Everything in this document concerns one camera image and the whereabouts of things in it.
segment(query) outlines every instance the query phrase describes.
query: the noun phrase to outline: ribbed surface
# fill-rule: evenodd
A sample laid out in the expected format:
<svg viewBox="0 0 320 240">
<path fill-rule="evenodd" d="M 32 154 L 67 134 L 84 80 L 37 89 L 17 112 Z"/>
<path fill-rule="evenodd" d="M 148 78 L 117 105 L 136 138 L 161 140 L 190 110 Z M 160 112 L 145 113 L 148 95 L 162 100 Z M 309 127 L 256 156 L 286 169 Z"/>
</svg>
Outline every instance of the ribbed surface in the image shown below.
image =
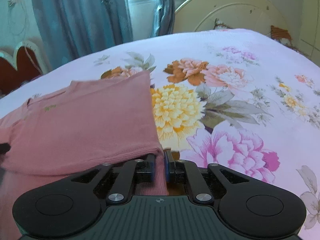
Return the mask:
<svg viewBox="0 0 320 240">
<path fill-rule="evenodd" d="M 186 196 L 134 196 L 128 204 L 108 208 L 100 221 L 89 230 L 66 239 L 245 240 L 248 238 L 226 228 L 211 208 L 194 205 Z"/>
</svg>

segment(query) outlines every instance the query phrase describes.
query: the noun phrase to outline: folded shirt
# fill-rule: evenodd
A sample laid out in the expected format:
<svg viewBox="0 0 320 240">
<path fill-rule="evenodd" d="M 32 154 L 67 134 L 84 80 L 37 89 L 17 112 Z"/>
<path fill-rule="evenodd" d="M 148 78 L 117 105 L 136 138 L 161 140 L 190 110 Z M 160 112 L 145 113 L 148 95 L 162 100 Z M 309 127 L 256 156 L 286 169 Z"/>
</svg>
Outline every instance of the folded shirt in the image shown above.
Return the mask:
<svg viewBox="0 0 320 240">
<path fill-rule="evenodd" d="M 29 99 L 1 121 L 0 143 L 11 146 L 1 165 L 6 170 L 0 187 L 3 240 L 19 235 L 12 205 L 21 194 L 100 163 L 155 154 L 155 181 L 140 193 L 167 194 L 149 72 L 72 82 L 45 97 Z"/>
</svg>

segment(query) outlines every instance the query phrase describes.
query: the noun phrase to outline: heart-shaped headboard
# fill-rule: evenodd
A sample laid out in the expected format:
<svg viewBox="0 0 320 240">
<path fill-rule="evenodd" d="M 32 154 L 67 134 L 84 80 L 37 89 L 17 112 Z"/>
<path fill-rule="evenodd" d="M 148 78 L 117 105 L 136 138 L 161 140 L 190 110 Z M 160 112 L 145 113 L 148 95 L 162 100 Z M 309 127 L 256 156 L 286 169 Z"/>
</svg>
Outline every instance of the heart-shaped headboard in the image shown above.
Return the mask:
<svg viewBox="0 0 320 240">
<path fill-rule="evenodd" d="M 0 51 L 0 90 L 3 94 L 19 88 L 25 81 L 48 73 L 40 51 L 31 41 L 20 42 L 13 57 Z"/>
</svg>

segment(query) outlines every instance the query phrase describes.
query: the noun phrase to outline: curtain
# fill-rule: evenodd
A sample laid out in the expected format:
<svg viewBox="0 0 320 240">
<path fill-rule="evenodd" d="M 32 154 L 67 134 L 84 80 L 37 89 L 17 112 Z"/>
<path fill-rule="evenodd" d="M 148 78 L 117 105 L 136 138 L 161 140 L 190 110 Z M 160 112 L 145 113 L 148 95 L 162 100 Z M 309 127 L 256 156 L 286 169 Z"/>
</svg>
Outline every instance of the curtain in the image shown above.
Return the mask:
<svg viewBox="0 0 320 240">
<path fill-rule="evenodd" d="M 151 37 L 171 34 L 174 24 L 174 0 L 157 0 Z"/>
<path fill-rule="evenodd" d="M 132 41 L 128 0 L 32 0 L 32 5 L 53 69 Z"/>
</svg>

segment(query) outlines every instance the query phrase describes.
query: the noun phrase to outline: floral bedsheet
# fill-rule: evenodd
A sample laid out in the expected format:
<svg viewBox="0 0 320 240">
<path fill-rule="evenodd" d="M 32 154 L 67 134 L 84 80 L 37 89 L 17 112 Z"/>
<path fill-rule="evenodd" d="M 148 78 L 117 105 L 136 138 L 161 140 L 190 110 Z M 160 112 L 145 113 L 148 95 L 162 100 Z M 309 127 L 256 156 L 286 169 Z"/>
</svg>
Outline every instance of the floral bedsheet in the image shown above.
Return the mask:
<svg viewBox="0 0 320 240">
<path fill-rule="evenodd" d="M 160 142 L 198 167 L 220 163 L 300 196 L 320 234 L 320 69 L 253 31 L 180 33 L 72 61 L 0 99 L 0 114 L 71 80 L 148 70 Z"/>
</svg>

